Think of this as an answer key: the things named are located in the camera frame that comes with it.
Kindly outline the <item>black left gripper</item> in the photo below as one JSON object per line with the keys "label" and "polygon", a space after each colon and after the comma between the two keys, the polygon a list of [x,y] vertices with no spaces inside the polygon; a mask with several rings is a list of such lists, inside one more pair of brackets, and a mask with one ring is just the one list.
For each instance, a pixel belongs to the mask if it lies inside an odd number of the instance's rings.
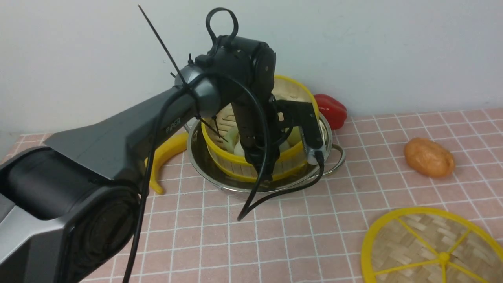
{"label": "black left gripper", "polygon": [[269,146],[269,156],[266,158],[265,169],[262,174],[262,181],[273,180],[275,164],[280,156],[278,141],[281,131],[278,127],[278,111],[273,106],[273,99],[272,93],[257,95],[257,100],[259,105],[262,106],[263,114],[257,111],[254,100],[247,94],[241,95],[231,104],[240,134],[240,142],[245,151],[245,159],[255,168],[257,173],[262,169],[265,155],[266,143],[262,120],[266,120],[271,144]]}

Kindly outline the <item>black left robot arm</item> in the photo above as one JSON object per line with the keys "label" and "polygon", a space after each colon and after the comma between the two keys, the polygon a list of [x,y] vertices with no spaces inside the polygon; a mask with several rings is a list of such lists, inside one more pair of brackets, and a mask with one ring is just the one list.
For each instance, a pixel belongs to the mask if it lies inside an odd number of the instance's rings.
{"label": "black left robot arm", "polygon": [[78,283],[122,251],[144,213],[145,160],[196,115],[253,109],[274,85],[264,42],[219,36],[172,88],[99,123],[53,134],[1,165],[1,282]]}

